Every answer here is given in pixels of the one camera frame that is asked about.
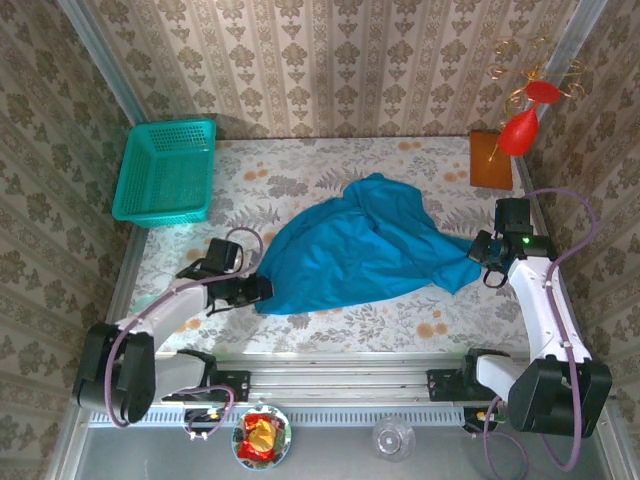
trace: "teal plastic basket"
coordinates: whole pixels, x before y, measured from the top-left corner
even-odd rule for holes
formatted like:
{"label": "teal plastic basket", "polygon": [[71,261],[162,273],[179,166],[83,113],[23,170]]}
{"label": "teal plastic basket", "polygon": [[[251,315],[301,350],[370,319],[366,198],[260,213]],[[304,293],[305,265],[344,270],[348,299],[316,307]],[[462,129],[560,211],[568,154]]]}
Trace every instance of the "teal plastic basket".
{"label": "teal plastic basket", "polygon": [[213,185],[216,124],[176,120],[134,127],[112,214],[145,228],[203,222]]}

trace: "clear glass cup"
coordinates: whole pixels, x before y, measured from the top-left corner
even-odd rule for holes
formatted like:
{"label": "clear glass cup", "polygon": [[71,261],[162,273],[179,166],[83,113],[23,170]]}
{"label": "clear glass cup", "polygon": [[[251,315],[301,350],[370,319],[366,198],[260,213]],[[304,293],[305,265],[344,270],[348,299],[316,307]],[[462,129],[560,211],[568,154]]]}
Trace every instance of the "clear glass cup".
{"label": "clear glass cup", "polygon": [[373,428],[373,448],[379,458],[401,462],[411,455],[415,447],[413,428],[400,417],[385,417]]}

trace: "patterned wallpaper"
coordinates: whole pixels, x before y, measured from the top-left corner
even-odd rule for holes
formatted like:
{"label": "patterned wallpaper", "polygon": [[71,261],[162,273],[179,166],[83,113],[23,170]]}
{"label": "patterned wallpaper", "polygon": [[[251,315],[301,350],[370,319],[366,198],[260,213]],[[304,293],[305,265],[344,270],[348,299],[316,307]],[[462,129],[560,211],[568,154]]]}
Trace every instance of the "patterned wallpaper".
{"label": "patterned wallpaper", "polygon": [[[640,453],[640,1],[610,0],[579,58],[588,96],[543,118],[527,158],[537,186],[586,196],[601,219],[595,242],[563,267],[573,307],[593,351],[614,375]],[[549,196],[543,207],[561,250],[589,222],[582,207]]]}
{"label": "patterned wallpaper", "polygon": [[518,55],[577,0],[88,0],[151,120],[228,139],[466,134],[498,124]]}
{"label": "patterned wallpaper", "polygon": [[55,2],[0,1],[0,478],[42,478],[129,229],[128,122]]}

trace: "red snack bag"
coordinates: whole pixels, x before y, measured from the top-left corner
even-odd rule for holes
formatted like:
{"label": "red snack bag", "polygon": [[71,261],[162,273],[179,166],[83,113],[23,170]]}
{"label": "red snack bag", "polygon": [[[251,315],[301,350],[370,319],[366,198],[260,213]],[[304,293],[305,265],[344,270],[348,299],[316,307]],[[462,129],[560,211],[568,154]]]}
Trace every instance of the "red snack bag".
{"label": "red snack bag", "polygon": [[275,440],[278,434],[276,419],[261,414],[244,418],[245,438],[238,449],[238,458],[255,461],[269,461],[275,457]]}

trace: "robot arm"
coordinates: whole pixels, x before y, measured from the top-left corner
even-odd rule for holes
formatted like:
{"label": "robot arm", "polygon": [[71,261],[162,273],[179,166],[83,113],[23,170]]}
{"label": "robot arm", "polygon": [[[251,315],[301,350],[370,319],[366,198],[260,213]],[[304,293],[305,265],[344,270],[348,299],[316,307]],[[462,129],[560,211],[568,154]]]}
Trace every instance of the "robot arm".
{"label": "robot arm", "polygon": [[[509,405],[509,419],[519,431],[573,434],[573,403],[565,342],[546,292],[546,275],[555,252],[547,237],[534,236],[529,224],[528,199],[504,199],[496,204],[496,235],[481,232],[469,257],[491,272],[504,275],[513,287],[525,321],[530,364],[525,369],[506,355],[476,355],[475,381],[498,394]],[[556,270],[553,291],[560,292]],[[555,296],[573,350],[582,402],[583,436],[588,437],[611,388],[611,372],[594,362],[571,320],[563,295]]]}
{"label": "robot arm", "polygon": [[[182,270],[163,295],[170,299],[153,309],[132,328],[117,354],[113,366],[111,397],[120,421],[135,423],[153,402],[189,387],[219,383],[215,357],[191,350],[180,350],[171,357],[155,357],[169,336],[203,310],[216,311],[216,301],[229,308],[242,307],[273,295],[271,283],[251,274],[207,284],[194,280],[216,277],[241,268],[242,248],[233,242],[213,239],[207,256]],[[106,412],[104,383],[107,358],[114,341],[136,316],[114,325],[98,324],[89,329],[73,387],[78,405]]]}

